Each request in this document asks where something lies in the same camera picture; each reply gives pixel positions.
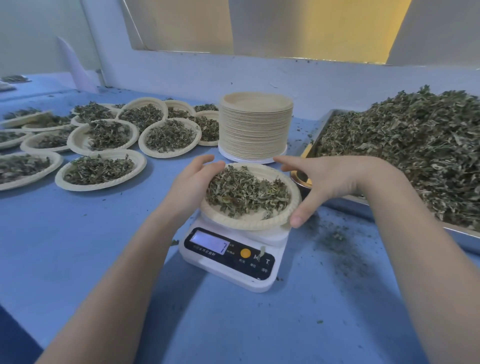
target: person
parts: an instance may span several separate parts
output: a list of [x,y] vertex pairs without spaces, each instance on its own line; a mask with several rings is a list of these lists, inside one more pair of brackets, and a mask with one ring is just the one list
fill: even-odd
[[[145,314],[175,231],[225,163],[196,157],[37,364],[133,363]],[[290,218],[299,228],[329,198],[368,200],[413,326],[431,363],[478,363],[480,273],[423,204],[405,175],[373,157],[276,157],[313,183]]]

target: forearm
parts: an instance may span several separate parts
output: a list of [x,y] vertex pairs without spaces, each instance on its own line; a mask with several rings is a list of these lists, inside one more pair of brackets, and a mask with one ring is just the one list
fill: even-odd
[[37,363],[133,363],[176,229],[168,212],[157,208]]
[[372,208],[402,296],[432,363],[480,356],[480,273],[406,177],[380,163],[360,187]]

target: blue tabletop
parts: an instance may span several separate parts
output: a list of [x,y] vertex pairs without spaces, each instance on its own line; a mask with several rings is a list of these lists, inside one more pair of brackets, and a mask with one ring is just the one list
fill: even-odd
[[[90,100],[124,103],[142,96],[151,94],[102,88],[92,95],[59,89],[50,95],[5,98],[0,114],[35,107],[66,115]],[[316,121],[294,118],[289,154],[302,149],[317,127]],[[0,304],[47,346],[175,176],[204,153],[223,158],[214,147],[197,146],[177,158],[147,157],[140,175],[105,190],[65,191],[56,186],[53,173],[29,186],[0,192]],[[65,154],[65,163],[76,157]],[[175,239],[184,236],[190,222]],[[471,258],[480,265],[479,257]],[[322,207],[306,225],[292,230],[278,279],[266,293],[252,293],[191,266],[176,246],[171,247],[146,317],[137,362],[427,361],[376,226]]]

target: white scale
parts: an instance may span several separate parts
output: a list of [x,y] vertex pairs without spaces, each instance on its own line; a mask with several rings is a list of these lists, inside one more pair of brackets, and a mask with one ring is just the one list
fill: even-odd
[[269,230],[237,230],[199,212],[179,251],[194,266],[253,292],[265,292],[276,280],[290,229],[287,223]]

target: orange button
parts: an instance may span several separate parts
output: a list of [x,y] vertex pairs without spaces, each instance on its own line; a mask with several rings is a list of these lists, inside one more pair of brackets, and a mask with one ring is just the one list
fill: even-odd
[[240,255],[242,258],[248,258],[249,256],[252,255],[252,252],[250,251],[250,249],[245,248],[240,251]]

